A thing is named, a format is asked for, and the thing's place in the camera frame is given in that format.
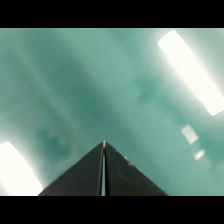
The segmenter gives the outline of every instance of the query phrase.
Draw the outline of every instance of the teal surface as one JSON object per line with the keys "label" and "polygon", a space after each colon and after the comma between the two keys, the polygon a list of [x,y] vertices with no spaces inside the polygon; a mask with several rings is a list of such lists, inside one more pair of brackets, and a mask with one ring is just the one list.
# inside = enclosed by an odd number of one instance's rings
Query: teal surface
{"label": "teal surface", "polygon": [[[0,136],[43,187],[105,140],[169,195],[224,195],[224,112],[167,62],[170,30],[0,29]],[[224,30],[175,30],[224,93]]]}

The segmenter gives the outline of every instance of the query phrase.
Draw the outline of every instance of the white light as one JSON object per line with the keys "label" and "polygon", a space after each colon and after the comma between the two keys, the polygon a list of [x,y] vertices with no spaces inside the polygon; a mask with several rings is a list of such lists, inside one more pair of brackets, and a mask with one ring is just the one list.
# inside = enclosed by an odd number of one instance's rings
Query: white light
{"label": "white light", "polygon": [[207,111],[212,116],[223,111],[224,98],[221,92],[179,34],[175,30],[168,32],[158,41],[158,45]]}
{"label": "white light", "polygon": [[10,142],[0,144],[0,184],[9,195],[38,195],[42,186]]}
{"label": "white light", "polygon": [[198,151],[195,155],[194,155],[194,159],[195,160],[199,160],[199,159],[201,159],[202,158],[202,156],[204,156],[204,154],[205,154],[205,150],[200,150],[200,151]]}
{"label": "white light", "polygon": [[181,133],[184,135],[189,144],[193,144],[198,140],[198,135],[190,125],[186,125],[181,129]]}

